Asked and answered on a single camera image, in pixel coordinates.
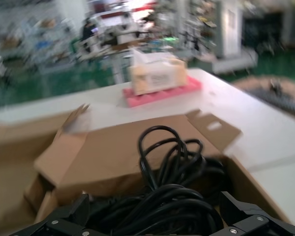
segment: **factory floor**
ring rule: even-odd
[[[0,85],[0,107],[115,84],[112,69],[99,61],[78,64],[66,71],[47,75],[25,71],[14,62],[7,62],[6,65],[12,69],[13,85],[9,88]],[[188,66],[197,67],[197,62],[192,61]],[[123,73],[128,80],[126,68]],[[242,71],[219,77],[231,83],[248,75]],[[250,75],[284,76],[295,82],[295,50],[280,52],[275,56],[261,55],[258,66],[250,70]]]

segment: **white table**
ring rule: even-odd
[[[295,162],[252,173],[295,225]]]
[[[202,91],[130,109],[121,93],[123,88],[130,86],[126,83],[0,109],[0,121],[25,121],[73,110],[81,104],[90,104],[90,111],[81,116],[72,127],[73,131],[85,131],[183,114],[200,108],[203,112],[213,113],[242,130],[243,135],[227,149],[226,154],[236,156],[250,173],[257,174],[258,170],[263,170],[260,173],[268,175],[267,169],[271,166],[282,166],[295,161],[295,119],[200,69],[190,69],[189,75],[203,82]],[[293,205],[283,202],[289,199],[288,195],[292,194],[293,186],[276,184],[275,176],[266,180],[262,176],[255,177],[293,220],[295,202]],[[285,193],[285,200],[282,200],[278,193],[284,193],[285,187],[290,192]]]

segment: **black cable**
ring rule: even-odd
[[[145,137],[157,130],[173,134],[147,149]],[[156,148],[174,143],[165,155],[160,169],[154,172],[148,163],[148,154]],[[188,149],[197,146],[196,151]],[[139,137],[139,166],[146,184],[136,196],[95,199],[91,206],[88,227],[112,236],[124,235],[210,235],[223,228],[222,219],[211,204],[216,203],[225,185],[226,174],[222,163],[204,158],[200,140],[182,140],[179,134],[166,126],[154,126]],[[186,187],[209,178],[210,186],[197,192]]]

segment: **small cardboard box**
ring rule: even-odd
[[[0,231],[34,222],[24,190],[37,178],[34,160],[87,107],[15,125],[0,125]]]
[[[240,201],[258,204],[270,215],[288,221],[266,192],[252,179],[236,159],[221,153],[240,134],[240,130],[216,116],[200,111],[185,115],[148,119],[89,133],[60,135],[35,161],[35,168],[55,186],[47,188],[41,179],[25,192],[33,208],[39,209],[36,222],[43,220],[56,207],[72,203],[82,191],[94,196],[126,195],[142,187],[137,151],[138,137],[155,125],[173,128],[184,140],[200,139],[205,156],[219,156],[233,181],[231,193]],[[150,133],[144,146],[171,137],[166,131]],[[153,169],[158,169],[172,144],[158,147],[148,155]]]

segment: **cardboard packaging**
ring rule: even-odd
[[[136,95],[173,89],[188,81],[186,63],[170,53],[144,54],[133,49],[129,70]]]
[[[36,222],[43,220],[58,206],[71,204],[83,191],[94,196],[137,192],[143,186],[138,165],[138,137],[155,125],[173,128],[184,140],[200,139],[205,145],[203,154],[218,156],[226,165],[234,186],[230,192],[238,200],[258,204],[270,215],[288,221],[239,162],[222,155],[240,130],[212,114],[202,116],[200,111],[194,111],[89,133],[60,135],[34,164],[43,179],[54,185],[55,189],[48,191],[46,181],[36,179],[25,192],[32,207],[38,209]],[[169,137],[171,134],[165,131],[152,132],[146,137],[144,146],[149,147]],[[163,145],[149,153],[148,161],[154,170],[159,168],[171,147],[171,144]]]
[[[86,109],[82,106],[72,113],[0,126],[0,231],[12,233],[40,221],[56,207],[72,203],[82,191],[96,196],[135,192],[142,185],[137,139],[154,125],[169,126],[183,139],[202,140],[204,155],[219,155],[226,165],[234,197],[258,204],[270,215],[288,222],[240,163],[221,155],[240,130],[214,115],[202,116],[194,111],[88,133],[65,133],[64,127]],[[169,135],[163,131],[151,133],[144,145]],[[149,154],[154,169],[169,147],[161,146]]]
[[[0,232],[34,222],[36,212],[24,198],[24,190],[37,178],[34,160],[86,109],[0,125]]]

